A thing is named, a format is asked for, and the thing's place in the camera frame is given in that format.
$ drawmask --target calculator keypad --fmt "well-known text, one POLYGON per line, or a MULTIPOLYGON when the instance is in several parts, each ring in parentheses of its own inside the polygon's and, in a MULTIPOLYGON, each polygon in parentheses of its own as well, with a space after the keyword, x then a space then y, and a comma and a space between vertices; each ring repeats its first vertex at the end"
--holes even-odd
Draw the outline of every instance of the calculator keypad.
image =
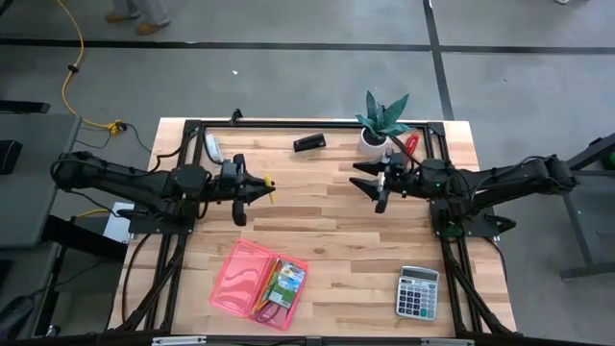
POLYGON ((435 284, 401 279, 399 288, 397 312, 420 319, 433 319, 436 310, 435 284))

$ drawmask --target wood grain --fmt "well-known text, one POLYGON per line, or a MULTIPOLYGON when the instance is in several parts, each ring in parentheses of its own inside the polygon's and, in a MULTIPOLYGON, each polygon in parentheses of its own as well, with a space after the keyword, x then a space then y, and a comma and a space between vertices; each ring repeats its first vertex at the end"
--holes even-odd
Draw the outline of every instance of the wood grain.
MULTIPOLYGON (((154 155, 172 152, 179 146, 184 122, 181 118, 160 120, 154 155)), ((453 163, 458 168, 478 169, 469 124, 445 122, 445 129, 453 163)), ((427 203, 391 196, 386 213, 374 213, 374 204, 348 182, 349 177, 369 177, 352 168, 353 162, 367 159, 356 149, 358 130, 210 129, 208 133, 218 138, 225 157, 243 153, 253 175, 270 174, 276 182, 276 204, 272 206, 267 198, 261 198, 246 208, 246 227, 234 225, 230 204, 209 206, 205 220, 197 224, 188 240, 174 334, 454 334, 440 245, 431 235, 427 203), (292 152, 293 140, 318 132, 325 135, 326 149, 292 152), (285 333, 209 304, 215 277, 240 237, 309 265, 304 293, 285 333), (395 314, 396 279, 404 264, 442 273, 435 322, 395 314)), ((423 159, 425 153, 424 145, 419 145, 415 154, 423 159)), ((160 168, 172 169, 175 162, 162 160, 160 168)), ((151 159, 150 166, 154 163, 155 159, 151 159)), ((215 170, 205 158, 201 164, 215 170)), ((137 241, 131 243, 125 265, 137 241)), ((151 285, 159 247, 160 237, 152 236, 135 260, 127 288, 128 312, 151 285)), ((514 330, 498 253, 481 239, 468 239, 468 249, 477 290, 502 322, 514 330)), ((118 287, 111 327, 121 323, 119 303, 124 288, 118 287)), ((159 321, 165 294, 160 300, 159 321)), ((469 327, 464 294, 460 294, 460 301, 469 327)))

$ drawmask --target shoe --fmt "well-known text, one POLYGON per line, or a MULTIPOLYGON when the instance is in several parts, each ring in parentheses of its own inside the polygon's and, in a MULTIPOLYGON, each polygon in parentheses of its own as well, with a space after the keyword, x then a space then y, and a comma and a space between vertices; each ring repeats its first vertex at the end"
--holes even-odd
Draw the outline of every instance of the shoe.
POLYGON ((105 21, 109 24, 123 22, 125 20, 133 20, 139 18, 138 15, 119 15, 113 12, 105 14, 105 21))
POLYGON ((169 23, 165 23, 162 25, 156 25, 156 24, 150 24, 150 23, 140 23, 138 27, 136 27, 136 34, 139 36, 148 36, 148 35, 157 33, 160 29, 168 25, 169 23))

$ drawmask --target gray floor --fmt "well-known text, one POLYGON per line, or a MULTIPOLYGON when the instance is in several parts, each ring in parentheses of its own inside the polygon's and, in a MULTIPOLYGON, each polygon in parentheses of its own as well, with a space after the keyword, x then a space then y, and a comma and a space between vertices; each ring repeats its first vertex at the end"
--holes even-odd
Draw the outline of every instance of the gray floor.
MULTIPOLYGON (((443 44, 615 43, 611 0, 571 0, 568 6, 552 0, 431 1, 443 44)), ((139 38, 134 24, 103 23, 107 2, 67 1, 89 38, 429 43, 421 0, 168 3, 172 25, 159 35, 139 38)), ((0 37, 75 34, 53 1, 20 0, 0 19, 0 37)), ((0 98, 49 102, 51 113, 65 111, 60 87, 76 49, 0 46, 0 52, 0 98)), ((443 60, 455 119, 471 122, 483 168, 527 155, 568 158, 615 129, 615 55, 445 54, 443 60)), ((431 53, 92 48, 68 94, 81 116, 131 122, 151 145, 162 116, 230 116, 241 108, 254 117, 350 118, 364 111, 366 89, 384 103, 409 92, 406 118, 443 118, 431 53)), ((105 138, 83 132, 80 139, 94 144, 105 138)), ((139 166, 148 158, 132 134, 94 152, 139 166)), ((89 194, 107 204, 114 200, 96 191, 89 194)), ((60 216, 88 209, 79 197, 65 195, 55 205, 60 216)), ((497 212, 518 221, 518 227, 503 236, 502 247, 519 331, 612 344, 615 276, 567 283, 559 279, 560 270, 581 265, 561 199, 532 196, 497 212)), ((80 311, 74 315, 78 318, 68 320, 87 321, 80 311)), ((106 320, 81 323, 89 331, 102 329, 106 320)), ((73 327, 71 331, 81 331, 73 327)))

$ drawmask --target pink plastic box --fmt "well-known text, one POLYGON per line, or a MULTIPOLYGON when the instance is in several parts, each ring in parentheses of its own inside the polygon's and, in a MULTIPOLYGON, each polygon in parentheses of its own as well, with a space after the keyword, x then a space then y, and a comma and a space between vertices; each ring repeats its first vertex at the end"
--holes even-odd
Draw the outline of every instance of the pink plastic box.
POLYGON ((290 325, 292 315, 308 277, 308 264, 300 260, 273 253, 264 247, 245 239, 238 239, 231 254, 224 260, 222 269, 215 281, 209 302, 221 309, 247 317, 265 326, 285 331, 290 325), (268 309, 253 313, 253 307, 267 284, 271 267, 276 259, 288 261, 303 269, 306 275, 295 295, 290 309, 270 304, 268 309))

